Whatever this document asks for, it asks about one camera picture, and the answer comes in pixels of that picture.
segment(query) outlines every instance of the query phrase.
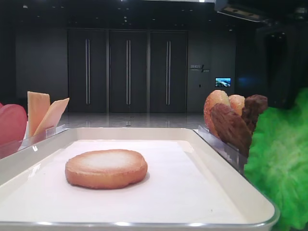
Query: clear acrylic holder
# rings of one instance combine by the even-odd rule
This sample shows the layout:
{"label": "clear acrylic holder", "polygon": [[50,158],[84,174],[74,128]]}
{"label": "clear acrylic holder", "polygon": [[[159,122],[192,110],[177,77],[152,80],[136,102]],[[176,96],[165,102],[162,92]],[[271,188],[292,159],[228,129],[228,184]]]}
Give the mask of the clear acrylic holder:
{"label": "clear acrylic holder", "polygon": [[65,124],[46,129],[36,136],[0,146],[0,160],[66,130]]}
{"label": "clear acrylic holder", "polygon": [[247,163],[247,158],[240,154],[237,148],[229,143],[224,143],[212,135],[204,126],[199,125],[198,134],[231,166],[233,166],[240,174],[244,175],[244,165]]}

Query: screen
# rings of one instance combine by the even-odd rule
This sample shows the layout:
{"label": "screen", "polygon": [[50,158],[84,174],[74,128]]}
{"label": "screen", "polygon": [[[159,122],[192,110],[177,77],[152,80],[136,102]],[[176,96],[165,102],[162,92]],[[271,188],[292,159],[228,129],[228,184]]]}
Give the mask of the screen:
{"label": "screen", "polygon": [[231,86],[231,78],[216,78],[215,87],[230,87]]}

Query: door handle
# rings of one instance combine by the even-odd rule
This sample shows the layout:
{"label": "door handle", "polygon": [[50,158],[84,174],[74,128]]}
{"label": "door handle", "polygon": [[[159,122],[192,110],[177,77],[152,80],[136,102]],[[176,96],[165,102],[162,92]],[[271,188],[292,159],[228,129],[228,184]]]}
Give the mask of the door handle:
{"label": "door handle", "polygon": [[128,105],[128,40],[126,40],[126,105]]}
{"label": "door handle", "polygon": [[88,39],[86,39],[86,105],[89,105],[89,76],[88,76],[88,74],[89,74],[89,71],[88,71],[88,69],[89,69],[89,67],[88,67],[88,64],[89,64],[89,62],[88,62]]}
{"label": "door handle", "polygon": [[128,57],[128,90],[129,90],[129,96],[128,96],[128,104],[130,105],[130,99],[131,99],[131,46],[130,46],[130,40],[128,40],[128,51],[129,51],[129,57]]}
{"label": "door handle", "polygon": [[168,83],[169,83],[169,41],[167,41],[166,49],[166,105],[168,105]]}
{"label": "door handle", "polygon": [[88,39],[88,104],[91,104],[91,41]]}
{"label": "door handle", "polygon": [[169,65],[168,65],[168,105],[170,105],[171,98],[171,41],[169,41]]}

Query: green lettuce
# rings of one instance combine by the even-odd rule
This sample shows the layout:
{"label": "green lettuce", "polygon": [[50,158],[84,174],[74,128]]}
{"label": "green lettuce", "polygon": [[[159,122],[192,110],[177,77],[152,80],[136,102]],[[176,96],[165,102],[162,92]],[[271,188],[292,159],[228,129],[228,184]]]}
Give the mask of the green lettuce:
{"label": "green lettuce", "polygon": [[276,228],[308,222],[308,89],[291,110],[268,108],[259,116],[244,174],[280,209]]}

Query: tiled floor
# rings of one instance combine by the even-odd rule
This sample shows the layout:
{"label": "tiled floor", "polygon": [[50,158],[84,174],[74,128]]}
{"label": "tiled floor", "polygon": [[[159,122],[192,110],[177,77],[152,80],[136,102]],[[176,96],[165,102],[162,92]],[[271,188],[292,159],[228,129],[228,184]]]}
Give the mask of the tiled floor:
{"label": "tiled floor", "polygon": [[203,114],[67,113],[59,125],[67,128],[135,127],[190,128],[204,124]]}

